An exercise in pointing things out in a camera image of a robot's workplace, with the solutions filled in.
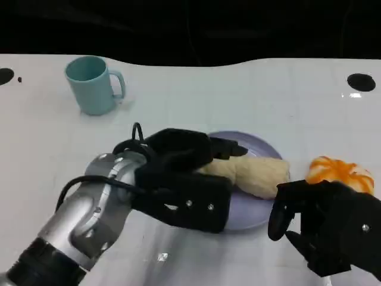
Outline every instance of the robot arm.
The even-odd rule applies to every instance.
[[[295,213],[301,233],[287,231]],[[285,234],[319,276],[355,265],[381,281],[381,201],[339,182],[306,181],[278,185],[268,224],[269,237]]]
[[[131,151],[103,154],[86,176],[134,185],[133,172],[146,163]],[[78,285],[123,230],[134,194],[108,184],[82,183],[41,229],[0,285]]]
[[[166,129],[143,140],[136,125],[133,139],[98,156],[84,177],[64,188],[56,213],[14,266],[0,275],[0,286],[78,285],[116,242],[132,209],[170,225],[222,231],[232,186],[225,178],[193,171],[214,157],[245,152],[236,142],[188,130]],[[77,182],[78,189],[64,200]],[[208,209],[210,204],[216,209]]]

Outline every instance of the screw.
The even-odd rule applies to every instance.
[[[370,227],[365,224],[361,228],[363,229],[363,232],[368,232],[370,230]]]
[[[104,245],[102,245],[102,248],[101,248],[102,252],[106,251],[107,248],[108,248],[108,243],[105,243]]]
[[[90,237],[92,237],[94,235],[94,230],[93,229],[90,229],[88,232],[87,232],[87,234],[86,234],[86,238],[90,238]]]

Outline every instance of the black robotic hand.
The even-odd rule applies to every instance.
[[[355,265],[381,279],[381,201],[339,182],[280,184],[268,224],[269,237],[285,234],[319,276]],[[301,233],[287,231],[295,213]]]
[[[221,232],[229,215],[232,184],[227,178],[195,171],[213,158],[229,159],[248,150],[235,141],[183,129],[164,129],[146,139],[140,130],[140,140],[132,137],[113,152],[140,150],[148,159],[135,170],[135,184],[146,193],[136,196],[132,207],[168,225]]]

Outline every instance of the black cable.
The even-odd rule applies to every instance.
[[[348,19],[349,14],[353,10],[353,5],[354,5],[354,0],[349,0],[348,8],[346,9],[344,17],[343,17],[343,23],[341,27],[341,36],[340,36],[339,58],[342,58],[344,56],[344,36],[345,36],[346,21]]]
[[[139,141],[143,142],[144,137],[143,137],[143,131],[142,127],[139,122],[135,122],[132,127],[132,139],[135,140],[135,135],[136,135],[136,130],[138,130],[138,135],[139,135]]]
[[[64,203],[65,197],[67,195],[67,192],[70,190],[72,186],[78,183],[103,183],[108,184],[110,186],[114,186],[116,188],[125,189],[126,191],[133,192],[135,194],[144,194],[145,191],[142,189],[139,189],[133,185],[126,184],[124,182],[120,182],[118,180],[115,180],[113,178],[108,178],[104,176],[97,176],[97,175],[86,175],[81,176],[75,179],[72,179],[69,183],[66,184],[66,186],[62,189],[60,196],[58,197],[57,205],[55,207],[55,211],[61,207],[61,205]]]
[[[202,67],[202,62],[201,62],[201,59],[200,57],[198,56],[197,52],[196,52],[196,49],[195,49],[195,46],[193,44],[193,40],[192,40],[192,34],[191,34],[191,4],[189,2],[189,0],[185,0],[185,11],[186,11],[186,32],[188,34],[188,42],[189,42],[189,46],[193,52],[193,55],[196,59],[196,62],[197,62],[197,65],[199,67]]]

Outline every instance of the teal mug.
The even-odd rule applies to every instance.
[[[121,86],[121,95],[114,95],[110,75],[115,75]],[[65,69],[77,103],[88,115],[102,115],[116,106],[117,100],[126,95],[126,85],[119,71],[108,70],[106,62],[98,57],[80,57],[69,63]]]

